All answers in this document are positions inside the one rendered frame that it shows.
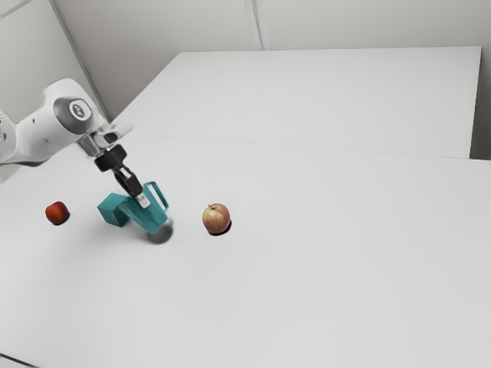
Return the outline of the teal faceted mug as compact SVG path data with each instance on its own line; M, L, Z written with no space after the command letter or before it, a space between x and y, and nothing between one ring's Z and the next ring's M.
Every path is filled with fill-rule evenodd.
M147 207L143 208L134 197L127 196L119 204L118 209L152 235L168 220L166 211L169 204L155 182L147 182L143 185L143 195L147 199Z

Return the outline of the teal block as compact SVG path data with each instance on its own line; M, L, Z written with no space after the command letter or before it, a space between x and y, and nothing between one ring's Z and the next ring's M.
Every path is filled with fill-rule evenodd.
M121 228L128 223L130 218L122 210L122 205L126 199L125 195L112 192L97 206L99 213L107 224Z

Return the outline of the small red apple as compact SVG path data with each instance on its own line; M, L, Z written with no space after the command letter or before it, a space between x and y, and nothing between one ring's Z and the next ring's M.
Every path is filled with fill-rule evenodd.
M61 225L70 217L68 207L61 201L56 201L48 205L44 213L46 219L53 225Z

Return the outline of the red yellow apple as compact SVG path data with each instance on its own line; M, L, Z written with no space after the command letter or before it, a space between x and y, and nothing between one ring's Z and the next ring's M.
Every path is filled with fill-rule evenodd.
M223 233L231 223L230 212L221 203L207 205L202 214L202 222L208 233Z

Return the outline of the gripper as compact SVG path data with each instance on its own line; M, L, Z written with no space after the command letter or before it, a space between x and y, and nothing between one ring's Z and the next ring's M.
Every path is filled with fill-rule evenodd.
M112 149L97 157L95 165L101 172L112 170L117 182L131 196L142 209L150 206L149 199L143 193L143 186L137 176L126 166L124 159L127 157L126 150L120 145L115 145Z

